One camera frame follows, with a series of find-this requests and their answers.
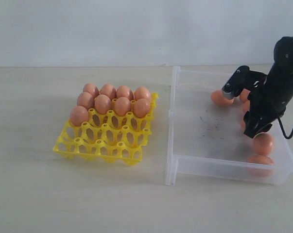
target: white tabletop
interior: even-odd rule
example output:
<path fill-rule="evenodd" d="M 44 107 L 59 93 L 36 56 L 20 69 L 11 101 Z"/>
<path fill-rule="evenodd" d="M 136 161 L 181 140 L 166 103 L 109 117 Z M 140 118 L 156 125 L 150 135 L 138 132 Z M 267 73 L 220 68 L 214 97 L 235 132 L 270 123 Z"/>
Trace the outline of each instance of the white tabletop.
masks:
<path fill-rule="evenodd" d="M 293 175 L 280 186 L 180 174 L 164 184 L 171 77 L 172 67 L 0 68 L 0 233 L 293 233 Z M 141 163 L 52 151 L 88 82 L 158 92 Z M 289 133 L 293 100 L 283 120 Z"/>

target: white wall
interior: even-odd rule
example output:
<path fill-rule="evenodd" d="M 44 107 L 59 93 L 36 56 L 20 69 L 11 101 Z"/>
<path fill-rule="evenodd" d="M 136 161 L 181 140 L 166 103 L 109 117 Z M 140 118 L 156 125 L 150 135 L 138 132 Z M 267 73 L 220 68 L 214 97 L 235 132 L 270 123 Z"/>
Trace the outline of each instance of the white wall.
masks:
<path fill-rule="evenodd" d="M 293 0 L 0 0 L 0 67 L 261 64 Z"/>

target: clear plastic bin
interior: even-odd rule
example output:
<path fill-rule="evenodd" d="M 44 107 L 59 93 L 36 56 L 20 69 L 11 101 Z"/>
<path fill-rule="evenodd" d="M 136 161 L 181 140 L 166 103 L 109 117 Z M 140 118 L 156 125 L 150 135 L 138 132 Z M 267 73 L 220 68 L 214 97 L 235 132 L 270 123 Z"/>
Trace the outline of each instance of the clear plastic bin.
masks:
<path fill-rule="evenodd" d="M 210 99 L 231 75 L 173 68 L 166 185 L 175 184 L 177 173 L 281 184 L 293 172 L 293 154 L 276 121 L 269 131 L 275 138 L 270 157 L 276 165 L 246 162 L 254 152 L 240 126 L 242 103 L 221 109 Z M 273 172 L 258 177 L 251 169 Z"/>

